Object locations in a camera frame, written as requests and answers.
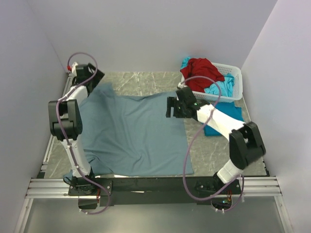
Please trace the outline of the grey blue t shirt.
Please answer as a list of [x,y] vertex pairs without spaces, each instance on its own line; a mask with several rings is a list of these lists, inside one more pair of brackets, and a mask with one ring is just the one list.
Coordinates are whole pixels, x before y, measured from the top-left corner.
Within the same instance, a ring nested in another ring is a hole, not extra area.
[[184,121],[166,117],[167,98],[175,95],[122,96],[109,83],[97,86],[79,105],[81,144],[71,157],[82,153],[96,176],[193,174]]

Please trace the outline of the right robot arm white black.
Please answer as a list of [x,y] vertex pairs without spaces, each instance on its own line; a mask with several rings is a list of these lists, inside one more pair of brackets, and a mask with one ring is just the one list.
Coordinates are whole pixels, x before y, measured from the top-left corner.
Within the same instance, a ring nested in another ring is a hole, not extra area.
[[189,87],[179,88],[176,97],[167,98],[166,117],[192,118],[205,124],[229,142],[229,160],[214,175],[221,185],[231,182],[250,164],[266,154],[256,123],[234,119],[206,100],[198,100]]

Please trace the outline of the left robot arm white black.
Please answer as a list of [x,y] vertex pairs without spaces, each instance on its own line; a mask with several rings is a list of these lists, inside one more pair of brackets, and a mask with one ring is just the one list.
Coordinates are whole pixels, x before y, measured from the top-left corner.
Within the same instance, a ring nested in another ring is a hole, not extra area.
[[82,148],[83,124],[79,105],[99,84],[104,73],[91,63],[73,63],[69,70],[73,74],[69,91],[59,100],[48,103],[49,126],[51,134],[65,148],[72,175],[76,178],[89,177],[93,172]]

